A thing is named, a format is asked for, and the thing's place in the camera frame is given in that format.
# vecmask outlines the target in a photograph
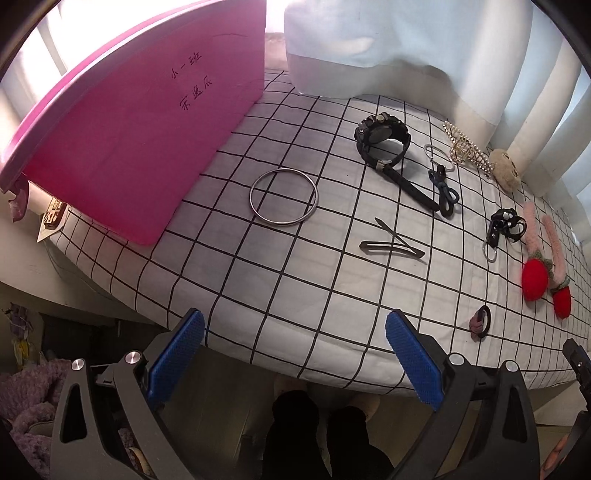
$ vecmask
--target red pom-pom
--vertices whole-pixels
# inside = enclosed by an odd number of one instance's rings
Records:
[[[548,288],[548,270],[537,258],[530,258],[523,266],[521,274],[521,288],[526,301],[542,298]]]
[[[564,320],[570,315],[570,306],[572,300],[570,298],[570,288],[566,286],[561,288],[559,291],[555,291],[552,294],[554,299],[554,312],[560,320]]]

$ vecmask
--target foot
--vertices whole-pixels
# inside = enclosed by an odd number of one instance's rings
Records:
[[[275,399],[282,393],[291,392],[292,390],[308,390],[308,383],[299,378],[288,377],[287,375],[277,375],[275,377],[275,384],[273,386]]]
[[[378,410],[379,395],[358,393],[349,401],[349,407],[357,407],[365,413],[365,421],[370,421],[371,417]]]

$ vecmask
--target table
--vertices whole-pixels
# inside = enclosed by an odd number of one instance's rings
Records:
[[[427,213],[363,164],[353,131],[382,111],[402,119],[413,143],[401,169],[434,197],[422,146],[448,148],[443,117],[383,96],[298,95],[286,72],[267,70],[265,84],[261,100],[187,193],[157,245],[133,245],[75,209],[51,241],[85,275],[151,320],[173,328],[196,307],[206,317],[208,347],[309,381],[380,394],[412,390],[385,337],[392,309],[473,364],[516,360],[528,388],[574,378],[560,349],[567,338],[587,346],[591,277],[564,212],[526,190],[508,196],[473,166],[461,166],[448,175],[448,185],[463,207],[456,206],[450,220]],[[249,207],[250,185],[277,166],[303,170],[317,183],[319,208],[300,225],[263,224]],[[311,188],[299,176],[267,177],[258,187],[255,201],[273,219],[299,217],[310,199]],[[551,296],[523,301],[522,243],[502,238],[495,263],[482,255],[486,219],[500,207],[520,211],[527,200],[537,206],[546,257],[543,213],[554,219],[566,250],[573,311],[563,322]],[[360,241],[390,240],[374,217],[425,251],[423,259],[363,253]],[[484,303],[491,329],[474,343],[468,321]]]

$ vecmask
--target purple fluffy blanket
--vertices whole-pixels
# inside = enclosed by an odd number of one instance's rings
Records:
[[[28,430],[39,421],[55,418],[70,364],[68,360],[53,360],[10,377],[0,377],[0,416],[10,421],[12,439],[43,478],[49,478],[51,438],[30,434]]]

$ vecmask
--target pink bin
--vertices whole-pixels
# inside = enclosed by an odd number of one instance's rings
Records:
[[[25,117],[0,189],[31,180],[132,242],[157,242],[262,93],[265,16],[265,0],[203,0],[113,39]]]

